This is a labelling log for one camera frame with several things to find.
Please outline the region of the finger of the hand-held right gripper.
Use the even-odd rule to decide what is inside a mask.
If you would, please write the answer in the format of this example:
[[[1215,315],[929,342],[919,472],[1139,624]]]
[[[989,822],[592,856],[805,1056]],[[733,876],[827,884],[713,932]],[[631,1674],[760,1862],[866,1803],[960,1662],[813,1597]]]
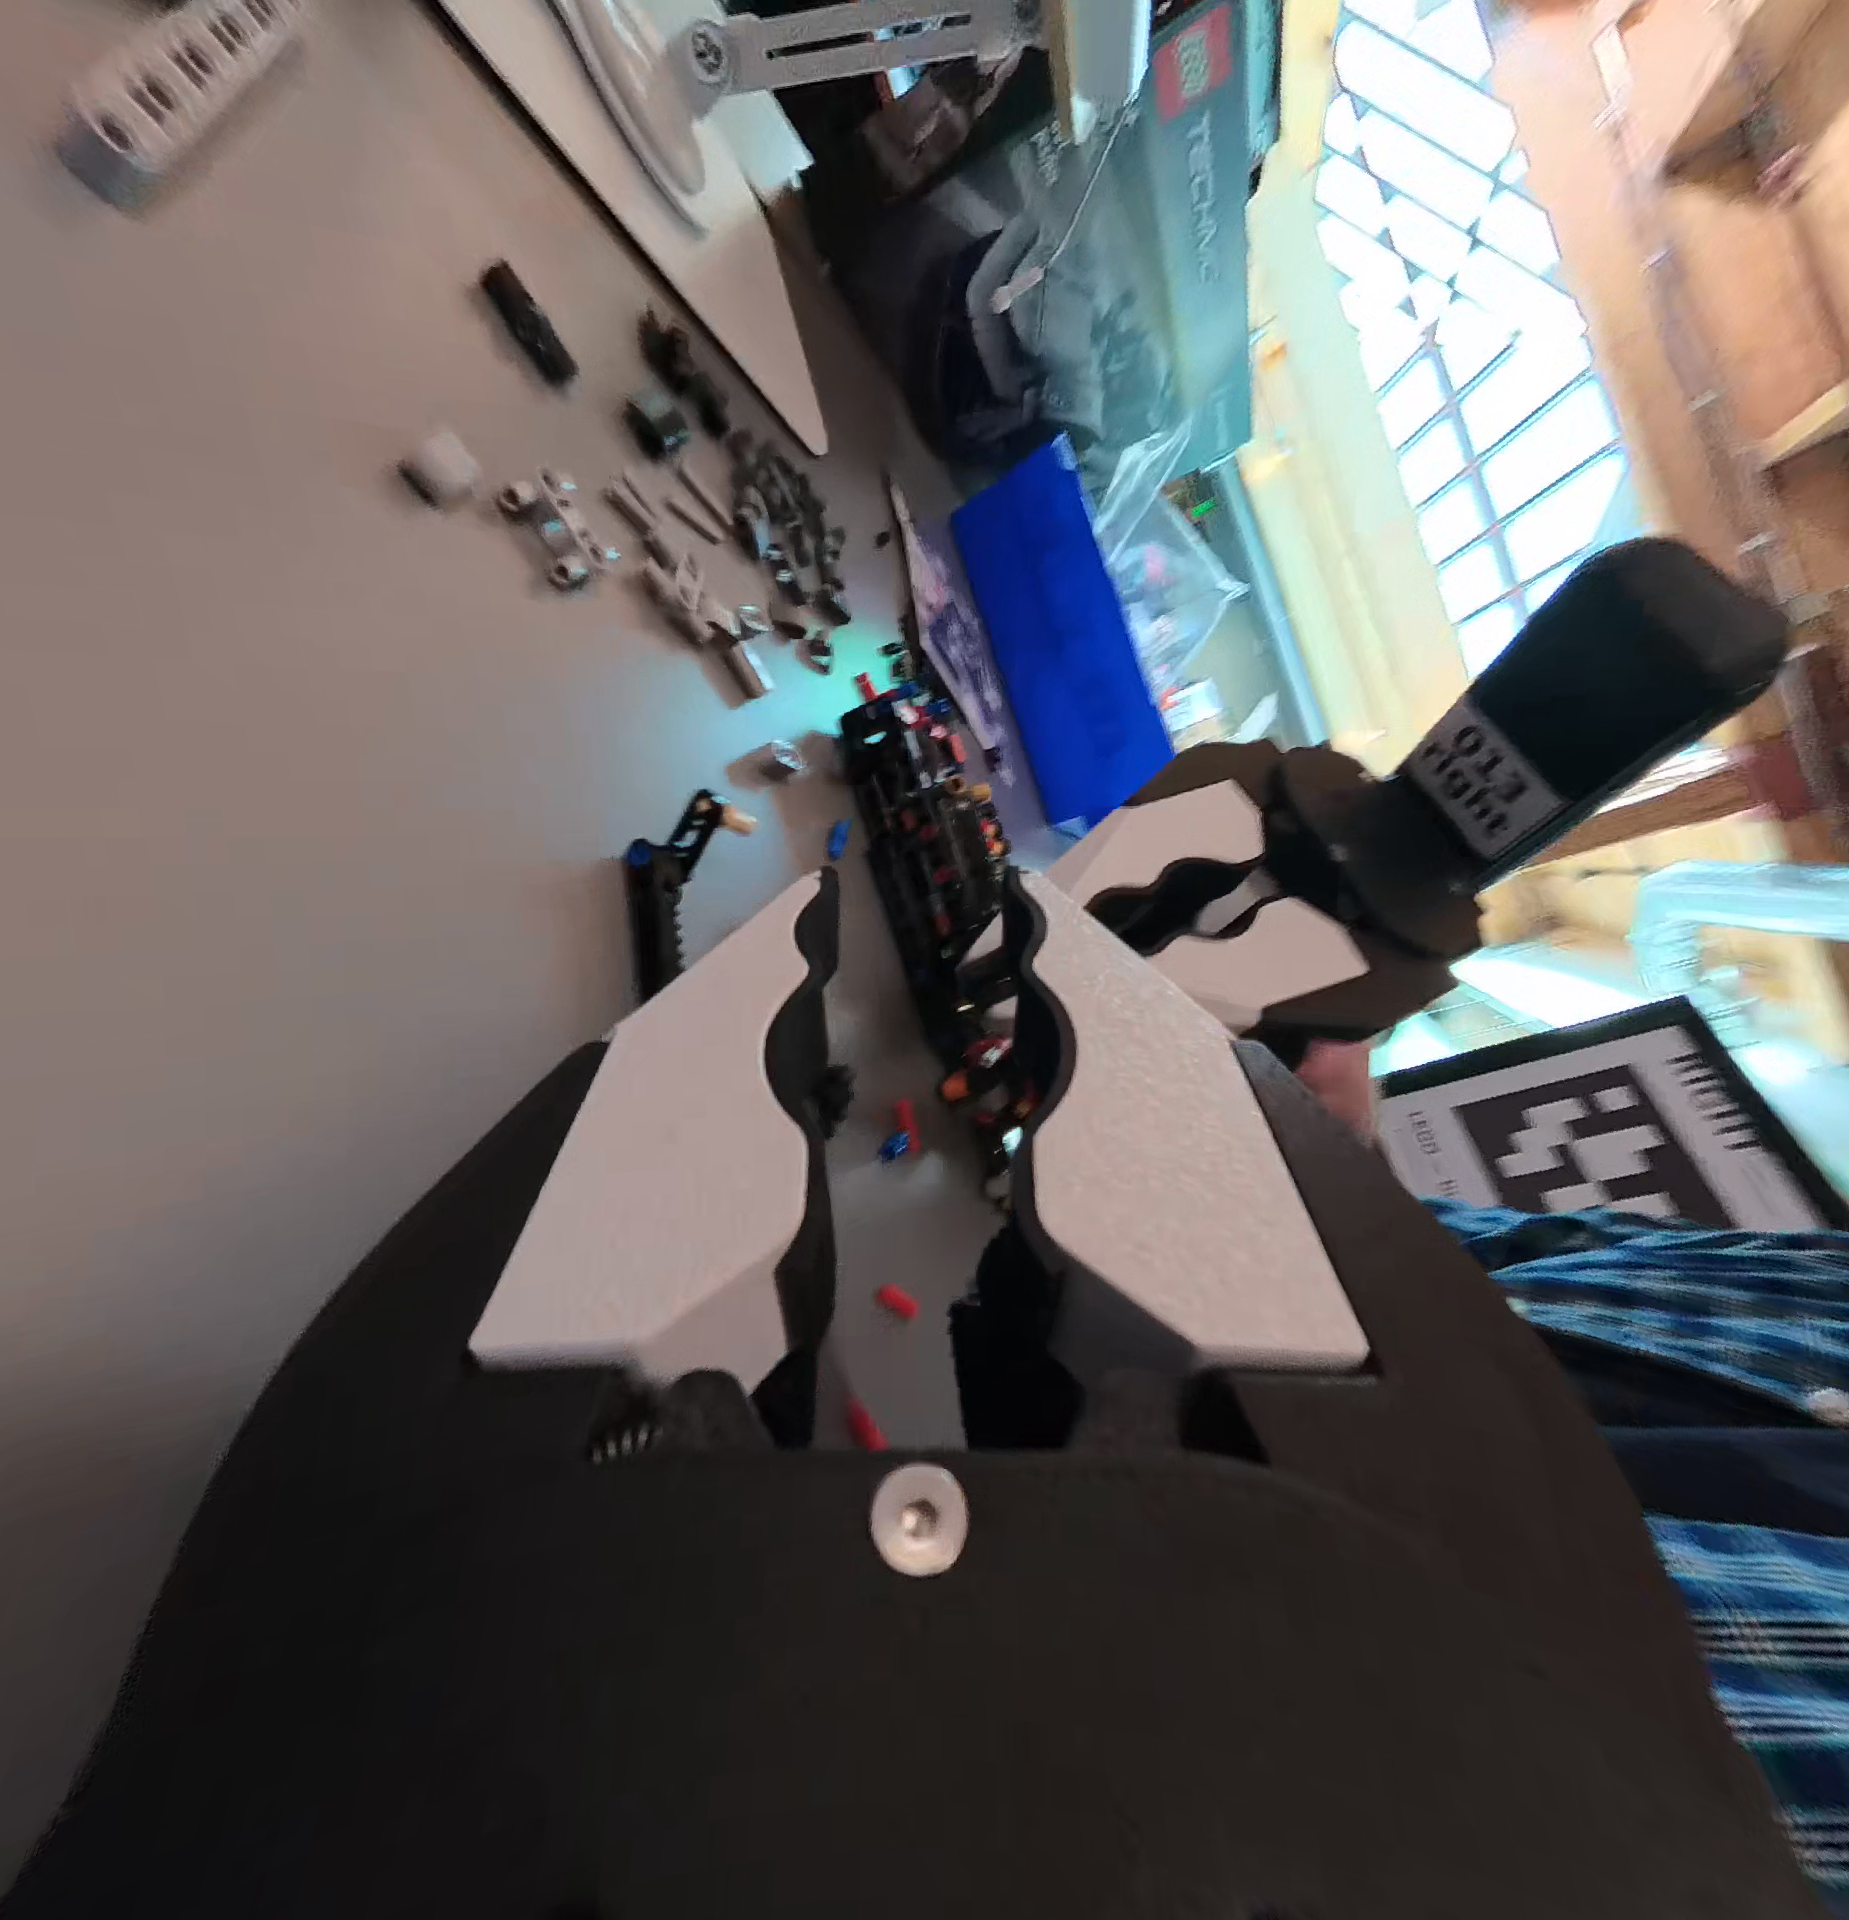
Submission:
[[[1242,788],[1193,788],[1115,810],[1047,884],[1135,952],[1159,952],[1252,885],[1262,852],[1262,812]]]
[[[1126,901],[1126,938],[1169,987],[1230,1031],[1274,1009],[1358,983],[1354,933],[1277,885],[1159,885]]]

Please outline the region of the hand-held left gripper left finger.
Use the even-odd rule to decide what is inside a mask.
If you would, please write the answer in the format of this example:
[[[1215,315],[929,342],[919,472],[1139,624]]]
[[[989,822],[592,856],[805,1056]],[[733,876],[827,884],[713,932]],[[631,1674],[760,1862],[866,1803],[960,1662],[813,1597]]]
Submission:
[[[819,868],[615,1026],[472,1331],[478,1368],[602,1368],[599,1447],[652,1432],[691,1373],[730,1376],[781,1447],[813,1446],[839,1292],[839,952]]]

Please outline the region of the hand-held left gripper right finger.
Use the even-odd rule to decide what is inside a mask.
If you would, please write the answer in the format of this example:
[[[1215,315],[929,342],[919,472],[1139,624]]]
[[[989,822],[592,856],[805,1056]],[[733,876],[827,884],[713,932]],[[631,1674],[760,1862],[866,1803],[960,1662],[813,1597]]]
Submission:
[[[1000,916],[1033,1111],[956,1304],[963,1439],[1043,1453],[1135,1373],[1356,1378],[1372,1341],[1230,1031],[1039,876]]]

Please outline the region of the black lego gear rack assembly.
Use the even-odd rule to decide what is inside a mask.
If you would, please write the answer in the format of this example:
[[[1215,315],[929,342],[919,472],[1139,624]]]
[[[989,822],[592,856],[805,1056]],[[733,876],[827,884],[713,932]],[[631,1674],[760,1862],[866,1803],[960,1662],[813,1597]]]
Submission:
[[[647,1006],[672,987],[685,967],[679,933],[683,894],[704,852],[722,831],[752,835],[756,832],[756,818],[713,790],[697,790],[683,810],[669,837],[635,837],[623,848],[623,896],[639,1006]]]

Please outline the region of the person's right forearm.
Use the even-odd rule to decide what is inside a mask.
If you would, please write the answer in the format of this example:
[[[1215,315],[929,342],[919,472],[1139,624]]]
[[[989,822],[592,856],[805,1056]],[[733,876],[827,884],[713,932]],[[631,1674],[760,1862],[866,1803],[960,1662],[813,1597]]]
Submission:
[[[1555,1347],[1711,1386],[1784,1425],[1849,1429],[1849,1230],[1424,1207]]]

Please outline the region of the lego sticker sheet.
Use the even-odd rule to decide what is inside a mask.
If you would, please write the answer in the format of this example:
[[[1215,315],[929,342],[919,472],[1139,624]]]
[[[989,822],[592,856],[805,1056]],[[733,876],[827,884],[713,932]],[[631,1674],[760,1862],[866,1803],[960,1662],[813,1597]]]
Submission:
[[[1008,694],[952,527],[945,517],[919,517],[894,472],[887,474],[887,494],[923,657],[985,755],[1005,761]]]

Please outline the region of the dark lego set box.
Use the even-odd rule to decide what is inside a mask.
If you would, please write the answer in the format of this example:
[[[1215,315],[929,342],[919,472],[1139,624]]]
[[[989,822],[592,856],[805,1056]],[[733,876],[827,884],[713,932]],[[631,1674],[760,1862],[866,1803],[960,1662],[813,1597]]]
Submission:
[[[1249,434],[1246,206],[1282,131],[1284,5],[1152,5],[1144,84],[1067,139],[1039,46],[785,96],[813,242],[919,434],[1000,474]]]

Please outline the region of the grey lego double-pin connector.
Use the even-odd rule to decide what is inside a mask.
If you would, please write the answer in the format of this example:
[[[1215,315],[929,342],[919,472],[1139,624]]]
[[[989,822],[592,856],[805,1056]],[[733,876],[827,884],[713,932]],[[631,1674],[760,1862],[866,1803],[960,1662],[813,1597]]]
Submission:
[[[555,466],[509,481],[493,494],[493,507],[505,522],[530,534],[559,593],[587,591],[618,566],[618,548],[582,513],[575,481]]]

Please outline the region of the black lego connector block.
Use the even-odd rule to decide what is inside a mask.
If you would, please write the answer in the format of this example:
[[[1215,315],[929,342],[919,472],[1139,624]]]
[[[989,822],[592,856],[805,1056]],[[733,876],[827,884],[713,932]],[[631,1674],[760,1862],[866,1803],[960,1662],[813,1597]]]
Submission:
[[[546,385],[563,391],[575,383],[579,369],[571,350],[509,259],[493,259],[481,273],[481,295],[501,322],[505,335]]]

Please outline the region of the long grey lego beam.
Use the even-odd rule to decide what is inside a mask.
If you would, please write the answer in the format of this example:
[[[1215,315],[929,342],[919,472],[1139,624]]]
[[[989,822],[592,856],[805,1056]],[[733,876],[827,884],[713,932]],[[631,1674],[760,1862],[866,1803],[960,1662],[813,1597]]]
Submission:
[[[140,25],[70,92],[57,152],[100,205],[155,201],[305,42],[303,2],[189,2]]]

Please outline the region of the person's right hand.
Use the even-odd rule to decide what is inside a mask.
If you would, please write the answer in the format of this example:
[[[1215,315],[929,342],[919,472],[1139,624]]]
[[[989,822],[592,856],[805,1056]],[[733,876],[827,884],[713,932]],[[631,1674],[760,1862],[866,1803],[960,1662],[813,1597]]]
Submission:
[[[1313,1040],[1295,1067],[1313,1100],[1376,1150],[1383,1140],[1383,1087],[1375,1075],[1375,1043]]]

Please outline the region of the blue plastic bin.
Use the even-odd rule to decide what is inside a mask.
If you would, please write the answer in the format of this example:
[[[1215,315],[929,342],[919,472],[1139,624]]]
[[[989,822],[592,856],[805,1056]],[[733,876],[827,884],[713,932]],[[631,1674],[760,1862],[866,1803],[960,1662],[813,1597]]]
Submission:
[[[1167,725],[1057,434],[949,515],[1016,739],[1054,827],[1099,827],[1173,758]]]

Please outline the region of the clear plastic parts bag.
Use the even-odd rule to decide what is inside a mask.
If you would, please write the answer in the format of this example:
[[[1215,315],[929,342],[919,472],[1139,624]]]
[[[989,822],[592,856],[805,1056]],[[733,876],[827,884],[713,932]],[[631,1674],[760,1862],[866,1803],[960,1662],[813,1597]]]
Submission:
[[[1313,676],[1237,457],[1200,465],[1173,418],[1094,461],[1094,534],[1131,645],[1175,749],[1325,738]]]

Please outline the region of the black-white marker board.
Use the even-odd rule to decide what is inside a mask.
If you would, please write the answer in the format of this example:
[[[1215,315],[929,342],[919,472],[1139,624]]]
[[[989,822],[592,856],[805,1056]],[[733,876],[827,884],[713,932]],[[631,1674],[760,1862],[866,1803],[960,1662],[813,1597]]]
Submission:
[[[1386,1075],[1376,1128],[1421,1198],[1849,1234],[1849,1201],[1687,998]]]

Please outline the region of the window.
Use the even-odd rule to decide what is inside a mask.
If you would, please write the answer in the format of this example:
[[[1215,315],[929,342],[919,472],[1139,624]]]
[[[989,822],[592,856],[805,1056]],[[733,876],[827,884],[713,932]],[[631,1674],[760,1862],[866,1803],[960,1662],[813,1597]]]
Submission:
[[[1346,2],[1315,169],[1337,275],[1468,670],[1642,534],[1590,323],[1492,84],[1488,5]]]

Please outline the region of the pile of dark curved panels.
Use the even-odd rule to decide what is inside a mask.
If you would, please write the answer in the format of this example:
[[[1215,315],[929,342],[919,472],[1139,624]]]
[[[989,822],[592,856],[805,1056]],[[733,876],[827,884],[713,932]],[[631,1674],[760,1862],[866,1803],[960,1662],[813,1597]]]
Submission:
[[[663,509],[697,542],[733,546],[770,591],[768,629],[830,676],[837,633],[855,619],[841,521],[802,461],[738,418],[724,380],[683,318],[646,304],[638,344],[647,385],[623,401],[623,426],[667,474]]]

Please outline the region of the dark trousers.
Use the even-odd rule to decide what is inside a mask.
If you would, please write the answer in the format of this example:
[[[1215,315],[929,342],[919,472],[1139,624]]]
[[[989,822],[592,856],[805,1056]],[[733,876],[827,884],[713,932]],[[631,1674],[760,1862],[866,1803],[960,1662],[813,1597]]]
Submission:
[[[1849,1426],[1659,1365],[1578,1393],[1644,1515],[1849,1542]]]

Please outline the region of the white book stand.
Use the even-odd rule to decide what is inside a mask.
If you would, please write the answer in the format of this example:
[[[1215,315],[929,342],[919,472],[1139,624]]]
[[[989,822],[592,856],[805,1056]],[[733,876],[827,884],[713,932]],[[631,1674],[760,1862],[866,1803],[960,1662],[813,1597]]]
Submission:
[[[1135,100],[1152,5],[814,5],[676,25],[639,5],[443,2],[555,153],[807,454],[830,438],[765,201],[726,147],[730,103],[802,84],[973,58],[1047,58],[1062,135]]]

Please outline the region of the blue plaid shirt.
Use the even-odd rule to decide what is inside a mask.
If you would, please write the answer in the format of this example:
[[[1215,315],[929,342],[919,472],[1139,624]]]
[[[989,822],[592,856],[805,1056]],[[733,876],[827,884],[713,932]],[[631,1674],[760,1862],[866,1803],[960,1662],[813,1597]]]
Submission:
[[[1849,1538],[1647,1516],[1736,1740],[1831,1914],[1849,1914]]]

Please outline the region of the wooden frame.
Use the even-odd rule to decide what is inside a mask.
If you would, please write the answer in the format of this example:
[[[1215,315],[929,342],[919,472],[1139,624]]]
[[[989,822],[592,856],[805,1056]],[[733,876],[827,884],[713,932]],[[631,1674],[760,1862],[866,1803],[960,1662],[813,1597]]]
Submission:
[[[1647,517],[1792,621],[1748,776],[1849,863],[1849,2],[1488,5],[1488,46]]]

